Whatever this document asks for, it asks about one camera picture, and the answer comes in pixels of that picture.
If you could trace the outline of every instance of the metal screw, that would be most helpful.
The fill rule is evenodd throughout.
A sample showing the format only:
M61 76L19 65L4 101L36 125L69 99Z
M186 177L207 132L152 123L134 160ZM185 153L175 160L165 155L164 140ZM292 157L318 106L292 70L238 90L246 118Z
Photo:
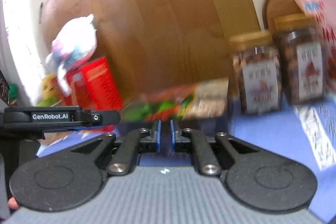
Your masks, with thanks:
M111 172L121 173L125 171L126 166L124 164L112 164L109 169Z
M206 175L213 175L219 171L219 168L215 165L208 164L202 168L202 173Z

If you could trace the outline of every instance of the gray gripper base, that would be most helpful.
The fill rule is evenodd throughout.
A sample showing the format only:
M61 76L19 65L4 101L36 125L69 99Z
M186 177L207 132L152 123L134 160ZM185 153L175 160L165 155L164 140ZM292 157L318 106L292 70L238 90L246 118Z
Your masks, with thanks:
M88 203L68 211L19 209L5 224L322 224L308 210L264 214L238 203L219 179L193 167L137 167L112 177Z

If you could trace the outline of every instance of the plastic jar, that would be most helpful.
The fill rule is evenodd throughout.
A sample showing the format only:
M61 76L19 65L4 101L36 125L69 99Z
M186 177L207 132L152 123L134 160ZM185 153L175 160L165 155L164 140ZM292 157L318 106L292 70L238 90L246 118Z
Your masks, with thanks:
M281 57L283 89L290 104L323 96L325 75L322 40L313 16L294 14L274 20Z
M281 109L279 52L269 31L230 38L241 112L261 114Z

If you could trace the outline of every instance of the green object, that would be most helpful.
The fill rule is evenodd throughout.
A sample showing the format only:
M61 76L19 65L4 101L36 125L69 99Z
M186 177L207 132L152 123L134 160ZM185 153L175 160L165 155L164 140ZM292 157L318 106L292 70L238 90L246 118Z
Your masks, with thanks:
M193 93L189 94L181 102L181 108L182 109L187 108L187 106L192 102L193 99L194 99L194 94Z
M135 122L142 121L147 115L151 114L151 107L149 104L129 106L121 114L122 119L125 121Z
M51 96L43 100L41 103L38 103L36 106L52 106L57 103L56 96Z
M17 86L15 84L9 84L9 101L17 99Z
M175 102L170 102L170 101L162 102L156 112L164 111L166 109L173 107L174 105L176 105Z

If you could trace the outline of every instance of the white paper label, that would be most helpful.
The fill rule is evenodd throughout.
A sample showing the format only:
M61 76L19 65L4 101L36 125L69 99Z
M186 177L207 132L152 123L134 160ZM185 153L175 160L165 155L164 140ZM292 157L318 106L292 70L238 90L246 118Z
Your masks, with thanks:
M299 73L299 99L322 95L323 61L320 43L307 43L296 47Z
M243 68L243 78L248 113L262 113L277 108L277 69L273 61L247 65Z
M320 170L336 164L336 151L328 138L314 107L294 107Z

